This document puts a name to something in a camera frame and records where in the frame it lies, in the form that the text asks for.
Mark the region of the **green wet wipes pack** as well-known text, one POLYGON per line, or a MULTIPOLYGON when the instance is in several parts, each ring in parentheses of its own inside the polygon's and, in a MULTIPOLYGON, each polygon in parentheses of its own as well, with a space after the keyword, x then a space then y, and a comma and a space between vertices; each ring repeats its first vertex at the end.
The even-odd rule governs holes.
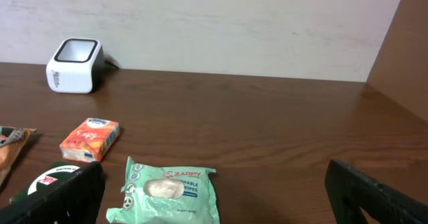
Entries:
POLYGON ((215 169, 193 166, 155 167, 126 163, 123 204, 109 208, 109 223, 220 224, 217 197, 209 175, 215 169))

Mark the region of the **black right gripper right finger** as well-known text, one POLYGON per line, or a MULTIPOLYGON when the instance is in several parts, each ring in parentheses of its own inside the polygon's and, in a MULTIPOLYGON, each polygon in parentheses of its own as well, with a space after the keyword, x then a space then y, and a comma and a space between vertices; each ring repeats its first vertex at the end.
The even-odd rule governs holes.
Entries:
POLYGON ((324 184, 337 223, 366 223, 364 212, 379 223, 427 222, 426 204, 340 160, 329 162, 324 184))

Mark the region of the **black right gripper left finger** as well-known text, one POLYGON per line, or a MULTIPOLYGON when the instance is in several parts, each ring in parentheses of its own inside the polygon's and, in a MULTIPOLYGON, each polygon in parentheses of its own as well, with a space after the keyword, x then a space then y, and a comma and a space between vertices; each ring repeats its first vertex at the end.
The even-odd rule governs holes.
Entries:
POLYGON ((42 191, 1 209, 1 222, 95 223, 106 186, 99 162, 91 162, 42 191))

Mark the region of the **dark green round-logo packet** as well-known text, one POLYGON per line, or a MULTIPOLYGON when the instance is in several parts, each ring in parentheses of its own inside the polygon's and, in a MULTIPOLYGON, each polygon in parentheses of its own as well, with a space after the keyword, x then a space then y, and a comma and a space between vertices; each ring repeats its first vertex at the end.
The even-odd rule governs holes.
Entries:
POLYGON ((17 203, 26 199, 29 195, 44 190, 48 185, 66 178, 70 173, 78 170, 80 167, 68 162, 55 162, 48 170, 41 173, 24 190, 10 198, 9 202, 17 203))

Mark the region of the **white barcode scanner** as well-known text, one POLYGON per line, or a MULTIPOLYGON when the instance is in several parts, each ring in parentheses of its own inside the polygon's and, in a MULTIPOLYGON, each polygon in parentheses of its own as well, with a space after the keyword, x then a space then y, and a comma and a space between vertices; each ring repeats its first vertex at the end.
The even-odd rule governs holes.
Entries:
POLYGON ((54 92, 88 94, 99 86, 104 66, 100 41, 68 38, 46 65, 47 83, 54 92))

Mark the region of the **orange tissue pack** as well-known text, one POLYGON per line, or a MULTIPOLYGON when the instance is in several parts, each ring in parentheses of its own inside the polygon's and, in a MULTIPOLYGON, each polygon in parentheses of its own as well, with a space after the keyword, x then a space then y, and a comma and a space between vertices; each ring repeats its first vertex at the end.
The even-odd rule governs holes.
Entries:
POLYGON ((62 157, 81 162, 101 162, 119 135, 118 122, 87 118, 60 144, 62 157))

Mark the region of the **yellow snack bag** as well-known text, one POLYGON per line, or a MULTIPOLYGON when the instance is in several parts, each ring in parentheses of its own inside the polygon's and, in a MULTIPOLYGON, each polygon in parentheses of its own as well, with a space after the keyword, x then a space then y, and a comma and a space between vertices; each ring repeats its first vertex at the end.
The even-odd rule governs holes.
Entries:
POLYGON ((21 149, 26 145, 30 136, 36 133, 34 128, 17 128, 1 126, 1 186, 9 175, 21 149))

